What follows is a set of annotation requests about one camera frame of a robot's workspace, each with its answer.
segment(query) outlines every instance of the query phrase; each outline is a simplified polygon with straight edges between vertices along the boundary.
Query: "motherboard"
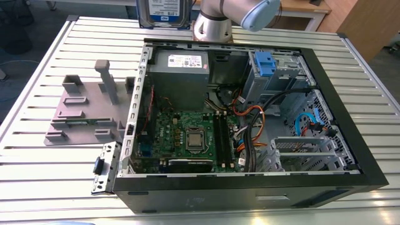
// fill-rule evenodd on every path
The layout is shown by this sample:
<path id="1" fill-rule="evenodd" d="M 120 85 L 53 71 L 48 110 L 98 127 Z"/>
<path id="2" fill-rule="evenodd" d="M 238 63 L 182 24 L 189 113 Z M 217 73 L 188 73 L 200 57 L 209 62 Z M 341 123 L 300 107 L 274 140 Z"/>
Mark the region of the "motherboard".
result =
<path id="1" fill-rule="evenodd" d="M 201 112 L 160 112 L 153 144 L 138 143 L 142 170 L 234 172 L 233 143 L 236 116 Z"/>

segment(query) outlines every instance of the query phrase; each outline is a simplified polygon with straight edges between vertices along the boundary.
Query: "metal bracket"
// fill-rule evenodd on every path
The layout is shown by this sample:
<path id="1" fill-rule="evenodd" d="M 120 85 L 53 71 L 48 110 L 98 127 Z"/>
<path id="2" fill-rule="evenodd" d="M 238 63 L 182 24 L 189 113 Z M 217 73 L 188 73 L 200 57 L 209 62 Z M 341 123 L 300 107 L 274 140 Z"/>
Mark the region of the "metal bracket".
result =
<path id="1" fill-rule="evenodd" d="M 100 156 L 94 162 L 94 181 L 92 195 L 113 195 L 112 186 L 117 175 L 121 144 L 109 142 L 102 145 Z"/>

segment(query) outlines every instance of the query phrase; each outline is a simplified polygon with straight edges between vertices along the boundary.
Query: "aluminum workbench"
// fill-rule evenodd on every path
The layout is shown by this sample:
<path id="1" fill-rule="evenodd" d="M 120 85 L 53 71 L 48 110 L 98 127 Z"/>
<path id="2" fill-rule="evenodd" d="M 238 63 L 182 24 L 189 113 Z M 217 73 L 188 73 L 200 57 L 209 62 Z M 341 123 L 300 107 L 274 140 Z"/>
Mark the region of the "aluminum workbench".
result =
<path id="1" fill-rule="evenodd" d="M 101 224 L 400 224 L 400 107 L 348 39 L 336 34 L 233 28 L 236 43 L 312 48 L 389 185 L 312 210 L 133 215 L 114 196 L 90 196 L 101 145 L 45 146 L 64 75 L 100 81 L 97 59 L 122 81 L 134 76 L 142 39 L 192 39 L 190 31 L 142 30 L 132 20 L 66 21 L 0 127 L 0 223 L 52 220 Z"/>

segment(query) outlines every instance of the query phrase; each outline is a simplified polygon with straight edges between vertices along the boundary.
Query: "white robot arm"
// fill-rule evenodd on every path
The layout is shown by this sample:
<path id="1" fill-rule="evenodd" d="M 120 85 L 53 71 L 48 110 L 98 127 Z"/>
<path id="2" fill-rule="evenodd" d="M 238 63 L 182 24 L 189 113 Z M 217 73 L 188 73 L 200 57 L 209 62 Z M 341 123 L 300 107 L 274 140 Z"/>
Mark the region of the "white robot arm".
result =
<path id="1" fill-rule="evenodd" d="M 280 0 L 202 0 L 193 26 L 198 41 L 228 42 L 230 21 L 249 31 L 261 30 L 280 8 Z"/>

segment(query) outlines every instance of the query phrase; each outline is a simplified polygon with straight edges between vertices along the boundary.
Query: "floor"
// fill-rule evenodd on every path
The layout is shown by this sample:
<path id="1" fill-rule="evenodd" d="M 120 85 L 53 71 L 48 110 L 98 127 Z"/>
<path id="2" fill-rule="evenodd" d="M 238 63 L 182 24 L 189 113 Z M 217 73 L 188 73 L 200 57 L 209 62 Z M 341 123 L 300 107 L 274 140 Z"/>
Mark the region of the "floor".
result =
<path id="1" fill-rule="evenodd" d="M 0 68 L 8 74 L 6 81 L 0 82 L 0 123 L 2 122 L 14 100 L 34 71 L 37 63 L 45 54 L 48 47 L 61 29 L 68 15 L 108 17 L 126 19 L 124 6 L 94 5 L 57 2 L 57 10 L 49 11 L 44 1 L 30 1 L 30 11 L 34 23 L 25 27 L 25 31 L 33 43 L 33 49 L 21 55 L 9 55 L 0 49 Z M 382 49 L 369 65 L 400 102 L 400 54 L 389 55 Z M 30 60 L 30 62 L 13 62 L 1 65 L 10 60 Z"/>

